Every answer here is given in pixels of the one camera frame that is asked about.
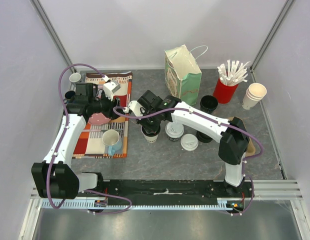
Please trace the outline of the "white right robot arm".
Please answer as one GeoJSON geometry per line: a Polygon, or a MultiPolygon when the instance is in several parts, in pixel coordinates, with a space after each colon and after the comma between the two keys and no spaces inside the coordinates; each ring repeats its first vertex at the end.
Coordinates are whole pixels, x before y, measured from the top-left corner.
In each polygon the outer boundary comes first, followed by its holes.
{"type": "Polygon", "coordinates": [[[138,100],[131,101],[128,107],[147,133],[158,132],[161,122],[169,121],[188,126],[216,141],[219,144],[218,156],[225,163],[225,193],[235,197],[242,191],[245,180],[243,159],[249,137],[244,134],[246,129],[241,119],[212,116],[172,95],[161,99],[150,90],[138,100]]]}

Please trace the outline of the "black plastic cup lid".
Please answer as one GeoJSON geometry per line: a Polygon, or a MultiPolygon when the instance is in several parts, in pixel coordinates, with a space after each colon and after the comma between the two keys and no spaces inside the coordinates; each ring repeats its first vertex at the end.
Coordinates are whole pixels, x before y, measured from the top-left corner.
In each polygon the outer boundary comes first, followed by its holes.
{"type": "Polygon", "coordinates": [[[146,137],[155,137],[160,133],[160,131],[161,131],[161,126],[159,126],[157,130],[146,129],[144,126],[141,126],[141,132],[146,137]]]}

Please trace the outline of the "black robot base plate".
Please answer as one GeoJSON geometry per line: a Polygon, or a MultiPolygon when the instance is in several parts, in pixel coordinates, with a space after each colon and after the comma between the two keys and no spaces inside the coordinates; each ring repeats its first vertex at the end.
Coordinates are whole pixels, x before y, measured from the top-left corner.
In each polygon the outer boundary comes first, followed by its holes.
{"type": "Polygon", "coordinates": [[[253,187],[249,181],[235,190],[224,181],[214,180],[111,179],[94,190],[125,197],[132,204],[214,204],[218,198],[248,199],[253,187]]]}

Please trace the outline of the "white plastic cup lid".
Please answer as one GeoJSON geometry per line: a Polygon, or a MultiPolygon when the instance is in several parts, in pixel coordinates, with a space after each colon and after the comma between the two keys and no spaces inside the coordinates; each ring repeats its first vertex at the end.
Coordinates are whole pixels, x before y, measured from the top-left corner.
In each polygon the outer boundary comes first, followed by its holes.
{"type": "Polygon", "coordinates": [[[180,138],[184,134],[184,125],[176,122],[168,122],[165,126],[165,132],[171,138],[180,138]]]}

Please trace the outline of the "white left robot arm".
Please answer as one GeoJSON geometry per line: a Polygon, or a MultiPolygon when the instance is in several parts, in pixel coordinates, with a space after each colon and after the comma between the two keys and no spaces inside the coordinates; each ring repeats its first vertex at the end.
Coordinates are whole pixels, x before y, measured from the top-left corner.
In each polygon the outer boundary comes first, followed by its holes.
{"type": "Polygon", "coordinates": [[[118,118],[113,108],[120,105],[120,100],[115,97],[120,88],[119,83],[108,80],[98,97],[97,84],[76,84],[75,95],[66,104],[62,124],[50,151],[42,162],[34,163],[31,168],[41,198],[74,199],[85,190],[94,197],[104,193],[105,185],[99,181],[100,173],[75,174],[71,161],[78,139],[93,114],[102,113],[111,120],[118,118]]]}

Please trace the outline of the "green patterned paper bag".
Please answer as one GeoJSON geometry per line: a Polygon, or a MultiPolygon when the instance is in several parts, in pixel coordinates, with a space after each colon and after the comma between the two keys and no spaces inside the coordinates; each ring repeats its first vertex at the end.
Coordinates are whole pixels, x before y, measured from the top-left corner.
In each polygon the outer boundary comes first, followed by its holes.
{"type": "Polygon", "coordinates": [[[197,63],[197,58],[204,55],[208,46],[198,56],[192,52],[201,46],[188,50],[182,45],[170,50],[165,50],[165,84],[170,94],[181,99],[190,106],[197,103],[202,79],[202,71],[197,63]]]}

